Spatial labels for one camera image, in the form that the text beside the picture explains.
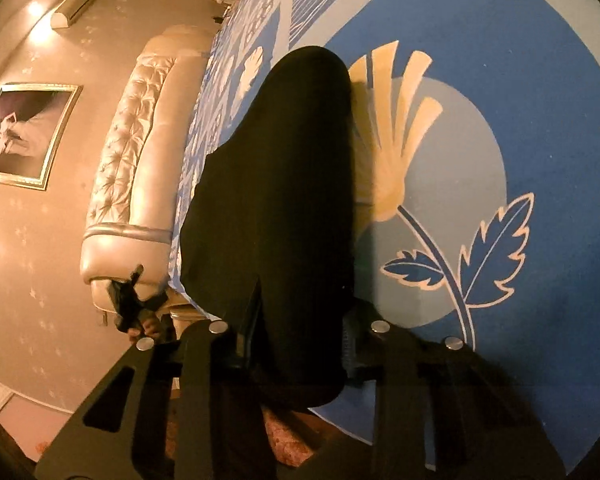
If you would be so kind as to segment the person's left hand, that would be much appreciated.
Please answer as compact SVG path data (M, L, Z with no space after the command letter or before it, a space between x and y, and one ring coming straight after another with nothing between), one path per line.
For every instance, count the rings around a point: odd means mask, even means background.
M162 326L160 318L154 311L147 309L140 311L138 323L128 330L129 341L131 342L137 342L144 337L159 341L165 333L166 330Z

